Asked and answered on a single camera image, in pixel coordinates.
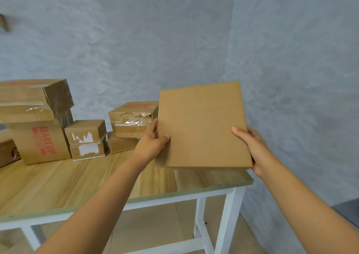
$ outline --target damaged cardboard box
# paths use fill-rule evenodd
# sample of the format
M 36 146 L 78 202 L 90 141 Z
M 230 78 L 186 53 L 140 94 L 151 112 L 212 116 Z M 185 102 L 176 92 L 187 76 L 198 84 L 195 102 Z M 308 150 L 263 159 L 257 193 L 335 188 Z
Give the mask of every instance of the damaged cardboard box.
M 100 158 L 106 155 L 106 141 L 92 144 L 70 145 L 73 161 Z
M 107 138 L 107 144 L 110 148 L 111 154 L 133 150 L 136 148 L 137 145 L 136 138 L 116 138 L 113 132 L 108 132 Z
M 58 119 L 42 122 L 8 124 L 26 165 L 69 159 L 69 144 L 64 128 L 73 122 L 70 110 Z
M 51 121 L 72 106 L 66 79 L 0 82 L 0 123 Z
M 65 133 L 70 145 L 100 143 L 107 133 L 105 120 L 76 120 Z
M 0 130 L 0 167 L 20 159 L 9 129 Z
M 147 125 L 157 118 L 158 101 L 128 102 L 109 112 L 116 138 L 141 138 Z
M 240 83 L 162 90 L 158 135 L 171 140 L 155 159 L 159 167 L 250 168 L 246 143 L 231 127 L 247 130 Z

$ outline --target table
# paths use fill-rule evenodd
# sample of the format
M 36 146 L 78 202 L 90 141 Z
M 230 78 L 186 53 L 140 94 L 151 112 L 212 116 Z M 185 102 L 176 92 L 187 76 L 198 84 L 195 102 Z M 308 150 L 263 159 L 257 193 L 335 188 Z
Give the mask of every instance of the table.
M 68 219 L 133 151 L 73 162 L 0 168 L 0 230 L 21 228 L 35 251 L 45 241 L 40 225 Z M 204 249 L 228 254 L 245 187 L 253 183 L 244 170 L 173 170 L 151 162 L 138 177 L 124 210 L 197 199 L 194 239 L 130 254 L 181 254 Z M 215 249 L 204 220 L 206 197 L 226 194 Z

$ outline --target hand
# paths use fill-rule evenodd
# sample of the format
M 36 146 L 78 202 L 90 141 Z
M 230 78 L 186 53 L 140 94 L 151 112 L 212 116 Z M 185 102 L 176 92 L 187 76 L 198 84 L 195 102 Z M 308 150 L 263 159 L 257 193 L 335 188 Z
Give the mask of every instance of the hand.
M 143 167 L 141 170 L 143 170 L 158 155 L 163 149 L 164 144 L 171 139 L 170 136 L 155 138 L 154 131 L 157 128 L 157 122 L 158 120 L 155 119 L 147 126 L 146 132 L 137 143 L 132 155 L 134 159 L 140 162 Z
M 247 143 L 253 158 L 253 172 L 263 178 L 263 172 L 268 165 L 278 159 L 269 150 L 261 135 L 254 129 L 248 127 L 248 133 L 236 127 L 232 127 L 232 132 Z

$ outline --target wooden tabletop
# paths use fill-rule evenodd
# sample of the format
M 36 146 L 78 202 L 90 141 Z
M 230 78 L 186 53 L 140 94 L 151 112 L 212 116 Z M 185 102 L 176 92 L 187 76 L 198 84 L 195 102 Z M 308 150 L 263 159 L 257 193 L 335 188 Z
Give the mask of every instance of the wooden tabletop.
M 85 203 L 133 151 L 84 161 L 0 168 L 0 222 L 73 212 Z M 241 170 L 173 170 L 153 161 L 138 177 L 128 203 L 250 185 Z

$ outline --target forearm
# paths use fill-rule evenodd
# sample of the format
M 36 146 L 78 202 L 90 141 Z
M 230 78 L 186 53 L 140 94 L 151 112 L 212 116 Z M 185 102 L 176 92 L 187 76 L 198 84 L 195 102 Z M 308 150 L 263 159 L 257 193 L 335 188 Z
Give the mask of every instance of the forearm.
M 358 251 L 359 233 L 280 161 L 268 165 L 262 179 L 307 253 Z
M 101 254 L 141 170 L 130 158 L 36 252 Z

